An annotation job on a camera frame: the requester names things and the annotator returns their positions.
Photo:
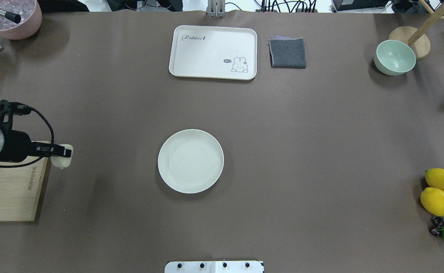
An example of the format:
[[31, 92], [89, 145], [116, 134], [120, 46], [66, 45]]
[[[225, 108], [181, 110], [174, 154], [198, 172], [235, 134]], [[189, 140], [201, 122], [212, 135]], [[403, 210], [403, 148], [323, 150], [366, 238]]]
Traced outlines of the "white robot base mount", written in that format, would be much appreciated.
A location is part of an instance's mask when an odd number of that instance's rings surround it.
[[213, 260], [168, 262], [165, 273], [264, 273], [263, 261]]

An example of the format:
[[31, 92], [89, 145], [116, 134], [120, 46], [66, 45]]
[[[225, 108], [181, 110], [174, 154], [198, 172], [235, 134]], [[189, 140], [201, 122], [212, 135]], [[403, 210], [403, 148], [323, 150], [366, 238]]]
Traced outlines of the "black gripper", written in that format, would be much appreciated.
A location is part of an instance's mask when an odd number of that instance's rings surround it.
[[72, 157], [67, 144], [32, 142], [28, 134], [13, 129], [14, 115], [28, 115], [32, 108], [19, 102], [0, 100], [0, 162], [19, 163], [32, 151], [33, 157]]

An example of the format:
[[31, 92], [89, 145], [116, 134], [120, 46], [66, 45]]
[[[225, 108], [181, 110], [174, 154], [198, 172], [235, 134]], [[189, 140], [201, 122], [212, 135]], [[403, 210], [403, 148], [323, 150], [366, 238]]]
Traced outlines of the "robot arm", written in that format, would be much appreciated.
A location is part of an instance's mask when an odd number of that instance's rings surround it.
[[[13, 129], [13, 116], [35, 112], [50, 130], [50, 142], [31, 141], [27, 133]], [[66, 168], [71, 164], [74, 149], [69, 144], [55, 144], [54, 132], [47, 119], [35, 108], [20, 102], [0, 100], [0, 168], [12, 169], [32, 165], [43, 158], [52, 158], [52, 164]]]

